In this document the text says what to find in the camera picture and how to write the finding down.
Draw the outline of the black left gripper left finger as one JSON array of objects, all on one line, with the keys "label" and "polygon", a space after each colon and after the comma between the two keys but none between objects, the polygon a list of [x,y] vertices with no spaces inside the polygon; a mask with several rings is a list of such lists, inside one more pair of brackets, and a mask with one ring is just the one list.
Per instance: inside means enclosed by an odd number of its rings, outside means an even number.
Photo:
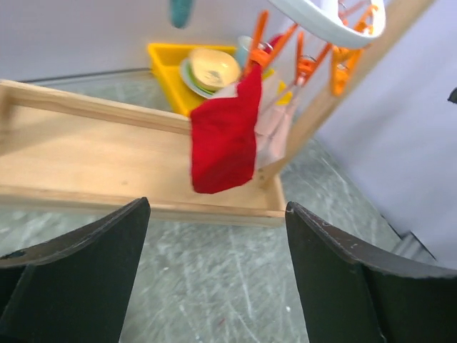
[{"label": "black left gripper left finger", "polygon": [[2,342],[118,342],[151,208],[136,199],[1,257]]}]

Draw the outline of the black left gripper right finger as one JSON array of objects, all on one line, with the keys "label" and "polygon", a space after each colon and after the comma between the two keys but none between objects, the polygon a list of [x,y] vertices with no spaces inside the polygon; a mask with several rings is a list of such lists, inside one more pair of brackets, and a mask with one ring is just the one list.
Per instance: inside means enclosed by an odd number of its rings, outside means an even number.
[{"label": "black left gripper right finger", "polygon": [[375,247],[289,202],[288,246],[311,342],[454,342],[456,271]]}]

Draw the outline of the pale pink sock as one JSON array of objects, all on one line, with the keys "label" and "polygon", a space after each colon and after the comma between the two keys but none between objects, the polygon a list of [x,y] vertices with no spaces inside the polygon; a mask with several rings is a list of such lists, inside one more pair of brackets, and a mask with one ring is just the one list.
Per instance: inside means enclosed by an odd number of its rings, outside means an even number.
[{"label": "pale pink sock", "polygon": [[283,103],[290,92],[278,91],[273,76],[265,81],[260,73],[251,72],[235,85],[211,97],[214,111],[223,124],[214,124],[218,140],[208,153],[207,167],[214,171],[227,169],[262,169],[284,157],[286,139],[296,108],[296,94]]}]

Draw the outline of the white round clip hanger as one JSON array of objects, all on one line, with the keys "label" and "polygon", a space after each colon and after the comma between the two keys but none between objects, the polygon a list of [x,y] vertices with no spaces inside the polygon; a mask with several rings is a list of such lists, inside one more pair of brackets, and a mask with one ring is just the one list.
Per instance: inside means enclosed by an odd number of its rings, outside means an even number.
[{"label": "white round clip hanger", "polygon": [[270,0],[290,20],[314,36],[336,46],[360,49],[379,38],[386,27],[386,11],[382,1],[371,1],[373,31],[356,31],[343,24],[338,16],[337,1],[322,1],[320,6],[309,0]]}]

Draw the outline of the wooden drying rack stand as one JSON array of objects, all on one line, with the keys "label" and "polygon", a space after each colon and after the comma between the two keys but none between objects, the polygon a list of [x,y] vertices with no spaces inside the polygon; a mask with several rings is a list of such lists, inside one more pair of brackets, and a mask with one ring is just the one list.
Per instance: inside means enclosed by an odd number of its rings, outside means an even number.
[{"label": "wooden drying rack stand", "polygon": [[189,121],[179,114],[57,89],[1,83],[1,202],[108,211],[147,197],[153,217],[277,227],[285,161],[253,181],[197,194]]}]

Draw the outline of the yellow plastic tray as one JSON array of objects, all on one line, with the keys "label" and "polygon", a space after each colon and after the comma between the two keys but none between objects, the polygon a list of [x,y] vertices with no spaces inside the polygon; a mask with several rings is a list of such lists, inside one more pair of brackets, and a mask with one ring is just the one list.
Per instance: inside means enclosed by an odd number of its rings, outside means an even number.
[{"label": "yellow plastic tray", "polygon": [[[208,91],[196,84],[188,64],[189,53],[197,48],[215,49],[226,52],[232,55],[235,48],[230,51],[227,48],[202,45],[179,45],[179,44],[149,44],[149,53],[152,58],[153,70],[156,72],[157,79],[164,87],[164,92],[167,99],[171,101],[171,105],[178,111],[179,114],[187,116],[190,120],[192,110],[210,99],[216,91]],[[269,74],[268,71],[263,71],[262,79],[267,78],[264,74]],[[278,74],[273,72],[269,77],[273,76],[278,82],[278,91],[281,92],[289,89],[290,92],[282,98],[282,102],[286,103],[292,95],[292,90],[284,82],[278,78]],[[244,77],[243,71],[238,79]]]}]

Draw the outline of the red sock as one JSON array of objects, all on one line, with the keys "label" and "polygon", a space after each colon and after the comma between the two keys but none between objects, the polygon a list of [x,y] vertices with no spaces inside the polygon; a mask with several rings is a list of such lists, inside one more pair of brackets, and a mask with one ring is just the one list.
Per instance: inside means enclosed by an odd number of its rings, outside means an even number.
[{"label": "red sock", "polygon": [[217,91],[192,110],[191,184],[199,194],[239,187],[253,178],[256,160],[255,125],[266,62],[259,54],[248,59],[251,70],[241,80]]}]

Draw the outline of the light blue mug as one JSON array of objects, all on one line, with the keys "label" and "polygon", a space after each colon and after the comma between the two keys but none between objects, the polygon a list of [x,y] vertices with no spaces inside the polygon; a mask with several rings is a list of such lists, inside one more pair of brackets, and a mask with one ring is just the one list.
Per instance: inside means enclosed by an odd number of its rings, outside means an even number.
[{"label": "light blue mug", "polygon": [[251,42],[252,38],[250,36],[240,36],[237,40],[234,58],[242,69],[246,65],[248,54],[251,48]]}]

